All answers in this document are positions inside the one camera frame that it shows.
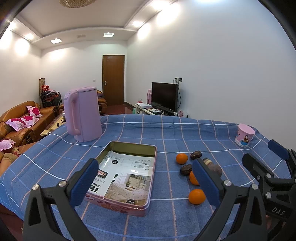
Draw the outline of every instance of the wooden door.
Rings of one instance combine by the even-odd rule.
[[[124,55],[103,55],[102,75],[107,105],[124,104]]]

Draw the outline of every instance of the pink floral pillow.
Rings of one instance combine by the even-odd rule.
[[[0,141],[0,151],[7,150],[13,147],[14,144],[15,142],[13,140],[2,140]]]
[[[26,105],[29,115],[32,117],[41,117],[40,111],[37,107]]]
[[[11,126],[16,131],[19,131],[26,127],[26,123],[20,118],[12,118],[5,122],[7,125]]]
[[[30,115],[25,115],[21,118],[21,120],[26,123],[27,128],[30,128],[31,126],[35,125],[39,119]]]

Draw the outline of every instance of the kettle handle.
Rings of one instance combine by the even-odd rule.
[[[69,132],[69,134],[73,135],[73,136],[78,136],[81,134],[81,131],[79,129],[76,129],[75,128],[75,120],[74,120],[74,114],[73,114],[73,102],[77,100],[78,98],[78,93],[69,93],[68,96],[65,96],[65,100],[67,100],[68,102],[68,113],[65,112],[66,114],[66,121],[69,120],[69,119],[72,119],[67,121],[67,130]]]

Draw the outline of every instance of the blue gripper pad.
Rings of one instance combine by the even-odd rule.
[[[69,185],[66,189],[69,203],[72,207],[81,204],[87,190],[91,186],[99,169],[99,164],[96,159],[89,159],[88,162],[78,172],[75,172],[69,180]]]
[[[222,180],[220,177],[198,158],[192,162],[192,171],[204,191],[209,203],[218,207],[224,194]]]
[[[272,150],[275,154],[277,154],[280,158],[283,160],[288,160],[289,159],[289,153],[285,147],[280,145],[278,142],[275,140],[270,140],[268,142],[268,148]]]

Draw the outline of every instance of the brown candy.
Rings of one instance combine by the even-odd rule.
[[[201,151],[195,151],[190,154],[190,159],[195,160],[196,158],[201,158],[202,157],[202,152]]]
[[[192,171],[192,165],[188,164],[180,168],[180,174],[183,176],[188,176]]]
[[[217,173],[219,175],[219,177],[222,176],[222,169],[221,169],[221,167],[219,165],[214,164],[209,158],[204,158],[203,162],[207,165],[207,167],[211,171]]]

